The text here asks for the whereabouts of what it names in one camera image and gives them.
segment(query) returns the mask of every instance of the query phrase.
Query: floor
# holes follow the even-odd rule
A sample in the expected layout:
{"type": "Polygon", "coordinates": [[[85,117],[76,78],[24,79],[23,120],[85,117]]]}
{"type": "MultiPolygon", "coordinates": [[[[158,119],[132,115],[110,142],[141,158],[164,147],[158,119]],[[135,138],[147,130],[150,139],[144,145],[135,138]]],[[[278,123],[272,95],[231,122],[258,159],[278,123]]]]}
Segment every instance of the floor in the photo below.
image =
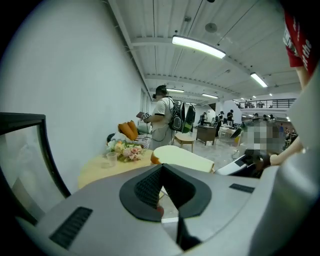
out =
{"type": "MultiPolygon", "coordinates": [[[[197,129],[194,129],[190,136],[196,138],[197,129]]],[[[178,144],[176,141],[173,142],[173,145],[180,147],[180,144],[178,144]]],[[[185,144],[182,146],[182,148],[191,151],[191,145],[185,144]]],[[[225,138],[216,138],[213,145],[210,141],[208,141],[205,145],[204,142],[196,140],[193,144],[193,153],[200,157],[214,161],[215,170],[230,164],[238,157],[237,149],[235,146],[233,146],[233,141],[225,138]]],[[[167,195],[164,195],[160,199],[159,204],[164,208],[164,215],[162,217],[163,227],[166,229],[169,235],[174,237],[176,233],[178,210],[167,195]]]]}

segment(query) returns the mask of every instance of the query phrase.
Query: sleeve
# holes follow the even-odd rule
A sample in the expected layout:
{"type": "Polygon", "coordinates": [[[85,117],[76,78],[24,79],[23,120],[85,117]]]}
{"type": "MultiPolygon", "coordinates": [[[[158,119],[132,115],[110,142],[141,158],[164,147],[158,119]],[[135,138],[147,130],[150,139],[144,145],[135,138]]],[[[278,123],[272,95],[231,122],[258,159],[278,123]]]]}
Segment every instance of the sleeve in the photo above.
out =
{"type": "Polygon", "coordinates": [[[296,56],[295,53],[288,46],[285,46],[285,48],[289,57],[290,67],[294,68],[294,67],[301,67],[304,65],[304,63],[302,62],[302,59],[296,56]]]}
{"type": "Polygon", "coordinates": [[[165,116],[166,113],[166,103],[163,100],[159,100],[156,103],[153,114],[155,116],[165,116]]]}

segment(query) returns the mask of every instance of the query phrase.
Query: balcony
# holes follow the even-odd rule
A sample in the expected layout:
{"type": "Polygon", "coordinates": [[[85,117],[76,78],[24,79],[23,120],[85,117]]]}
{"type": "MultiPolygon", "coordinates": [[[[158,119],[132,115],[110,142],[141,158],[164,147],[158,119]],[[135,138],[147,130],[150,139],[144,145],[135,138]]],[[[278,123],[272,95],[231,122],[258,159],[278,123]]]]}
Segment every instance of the balcony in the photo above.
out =
{"type": "Polygon", "coordinates": [[[257,112],[261,111],[287,111],[290,106],[295,102],[295,98],[282,98],[282,99],[266,99],[266,100],[252,100],[246,102],[233,102],[239,109],[244,112],[257,112]]]}

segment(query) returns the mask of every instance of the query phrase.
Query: shorts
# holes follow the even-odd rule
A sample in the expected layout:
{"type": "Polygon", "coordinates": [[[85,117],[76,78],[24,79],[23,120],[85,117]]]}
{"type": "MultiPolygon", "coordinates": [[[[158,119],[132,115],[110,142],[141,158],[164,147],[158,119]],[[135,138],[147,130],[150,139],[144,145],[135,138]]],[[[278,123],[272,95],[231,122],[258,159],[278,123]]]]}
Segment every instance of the shorts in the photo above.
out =
{"type": "Polygon", "coordinates": [[[156,148],[171,144],[175,131],[169,128],[169,125],[152,131],[152,140],[149,149],[155,150],[156,148]]]}

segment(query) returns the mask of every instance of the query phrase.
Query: white t-shirt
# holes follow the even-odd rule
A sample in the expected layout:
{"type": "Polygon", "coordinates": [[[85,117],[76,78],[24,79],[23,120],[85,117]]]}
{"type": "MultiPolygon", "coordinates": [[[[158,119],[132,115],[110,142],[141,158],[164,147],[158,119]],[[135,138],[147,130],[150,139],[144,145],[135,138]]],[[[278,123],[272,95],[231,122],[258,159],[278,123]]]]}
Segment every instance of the white t-shirt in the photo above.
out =
{"type": "Polygon", "coordinates": [[[165,127],[170,123],[171,110],[174,108],[174,101],[168,96],[163,97],[157,101],[156,106],[152,112],[152,116],[163,116],[164,118],[160,122],[152,123],[152,130],[157,130],[165,127]]]}

